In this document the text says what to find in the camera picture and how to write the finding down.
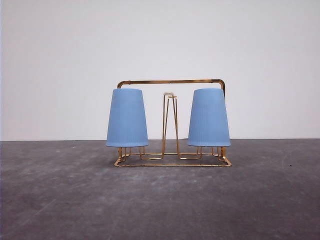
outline white wall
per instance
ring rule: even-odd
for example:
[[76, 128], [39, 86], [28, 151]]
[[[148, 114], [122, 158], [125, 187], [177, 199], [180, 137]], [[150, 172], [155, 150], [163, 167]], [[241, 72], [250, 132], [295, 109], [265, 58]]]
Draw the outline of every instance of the white wall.
[[[118, 82], [203, 78], [231, 138], [320, 138], [318, 0], [2, 0], [1, 24], [1, 140], [105, 139]], [[188, 136], [199, 86], [136, 87], [150, 139], [164, 91]]]

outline gray floor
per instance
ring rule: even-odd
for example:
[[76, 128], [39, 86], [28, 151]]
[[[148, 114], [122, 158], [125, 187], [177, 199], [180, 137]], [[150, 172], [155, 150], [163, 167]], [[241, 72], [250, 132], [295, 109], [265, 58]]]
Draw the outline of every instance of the gray floor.
[[114, 167], [104, 143], [2, 142], [1, 239], [320, 239], [320, 139], [233, 140], [231, 167]]

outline ribbed cup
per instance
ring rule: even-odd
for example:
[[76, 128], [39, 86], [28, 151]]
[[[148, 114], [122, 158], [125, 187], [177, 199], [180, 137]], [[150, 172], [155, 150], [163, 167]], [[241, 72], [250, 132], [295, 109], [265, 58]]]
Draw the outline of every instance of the ribbed cup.
[[142, 91], [132, 88], [114, 89], [105, 145], [120, 148], [148, 144]]
[[203, 147], [231, 145], [222, 89], [203, 88], [194, 91], [187, 144]]

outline concrete floor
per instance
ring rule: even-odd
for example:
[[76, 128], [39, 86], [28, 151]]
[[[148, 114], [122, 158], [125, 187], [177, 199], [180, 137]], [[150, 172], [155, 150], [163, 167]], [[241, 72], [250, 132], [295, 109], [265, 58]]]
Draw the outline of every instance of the concrete floor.
[[114, 167], [104, 143], [2, 142], [1, 239], [320, 239], [320, 139], [232, 140], [232, 167]]

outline gold wire rack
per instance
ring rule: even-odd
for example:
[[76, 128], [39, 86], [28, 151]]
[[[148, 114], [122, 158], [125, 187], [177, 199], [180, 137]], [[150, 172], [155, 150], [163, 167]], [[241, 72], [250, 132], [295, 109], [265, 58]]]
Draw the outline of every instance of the gold wire rack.
[[[226, 95], [226, 85], [221, 79], [191, 79], [191, 80], [138, 80], [138, 81], [121, 81], [117, 85], [120, 89], [123, 85], [140, 85], [140, 84], [201, 84], [201, 83], [218, 83], [223, 90], [224, 96]], [[168, 123], [168, 110], [170, 101], [172, 101], [174, 126], [175, 126], [175, 140], [176, 140], [176, 152], [166, 152], [166, 136], [167, 136], [167, 123]], [[180, 142], [178, 136], [178, 97], [173, 92], [165, 92], [163, 94], [163, 115], [162, 115], [162, 144], [161, 152], [146, 152], [144, 146], [139, 147], [139, 152], [133, 153], [132, 148], [119, 147], [118, 158], [114, 163], [116, 167], [230, 167], [232, 164], [227, 159], [226, 147], [218, 146], [217, 151], [214, 151], [214, 147], [211, 148], [211, 152], [203, 152], [203, 147], [198, 146], [196, 152], [180, 152]], [[138, 155], [140, 160], [163, 160], [165, 155], [176, 155], [180, 160], [200, 160], [203, 156], [216, 157], [223, 164], [203, 164], [203, 163], [148, 163], [148, 164], [123, 164], [128, 161], [129, 156]]]

